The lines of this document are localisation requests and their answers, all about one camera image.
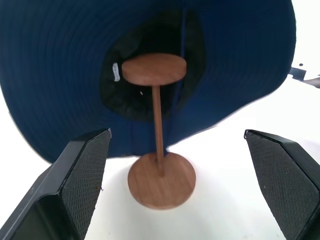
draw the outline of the hat stand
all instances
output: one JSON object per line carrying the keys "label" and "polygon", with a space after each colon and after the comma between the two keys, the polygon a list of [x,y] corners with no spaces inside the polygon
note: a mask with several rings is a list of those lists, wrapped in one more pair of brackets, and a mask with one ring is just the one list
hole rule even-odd
{"label": "hat stand", "polygon": [[166,53],[140,55],[122,64],[123,77],[132,84],[152,87],[156,153],[141,156],[128,173],[131,195],[143,206],[165,210],[183,204],[192,195],[196,172],[183,156],[164,156],[160,86],[181,80],[186,61]]}

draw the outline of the navy blue hat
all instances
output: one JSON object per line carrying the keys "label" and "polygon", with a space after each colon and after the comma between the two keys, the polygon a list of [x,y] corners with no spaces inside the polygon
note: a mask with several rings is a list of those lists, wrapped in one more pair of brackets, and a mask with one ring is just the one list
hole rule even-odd
{"label": "navy blue hat", "polygon": [[290,0],[0,0],[2,92],[52,163],[105,128],[109,157],[155,151],[151,90],[123,79],[127,59],[186,59],[185,78],[161,87],[167,147],[277,89],[295,44]]}

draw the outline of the round wooden base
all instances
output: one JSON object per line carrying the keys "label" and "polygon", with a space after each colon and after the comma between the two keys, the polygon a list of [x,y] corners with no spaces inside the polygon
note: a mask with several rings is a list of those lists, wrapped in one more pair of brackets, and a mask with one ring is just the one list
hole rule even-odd
{"label": "round wooden base", "polygon": [[143,155],[131,167],[128,185],[135,200],[158,210],[183,204],[196,186],[196,172],[191,163],[175,153],[164,160],[164,176],[159,175],[156,153]]}

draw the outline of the hat label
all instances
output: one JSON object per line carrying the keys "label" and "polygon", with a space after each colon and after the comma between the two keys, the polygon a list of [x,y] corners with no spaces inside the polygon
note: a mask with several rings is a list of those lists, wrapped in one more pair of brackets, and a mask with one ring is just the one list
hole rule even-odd
{"label": "hat label", "polygon": [[120,74],[119,74],[119,67],[118,67],[118,63],[114,63],[112,65],[112,71],[113,71],[113,75],[114,75],[114,81],[115,82],[119,82],[120,81]]}

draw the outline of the white background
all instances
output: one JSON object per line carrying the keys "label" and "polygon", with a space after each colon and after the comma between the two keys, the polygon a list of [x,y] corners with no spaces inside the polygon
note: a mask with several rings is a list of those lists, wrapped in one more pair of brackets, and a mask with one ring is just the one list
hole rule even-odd
{"label": "white background", "polygon": [[[297,49],[310,78],[320,74],[319,0],[294,0]],[[129,167],[136,158],[108,159],[86,240],[284,240],[255,175],[245,129],[300,143],[320,163],[320,89],[288,79],[216,127],[171,151],[188,158],[197,173],[191,198],[173,210],[147,209],[131,197]],[[49,165],[25,142],[0,96],[0,226]]]}

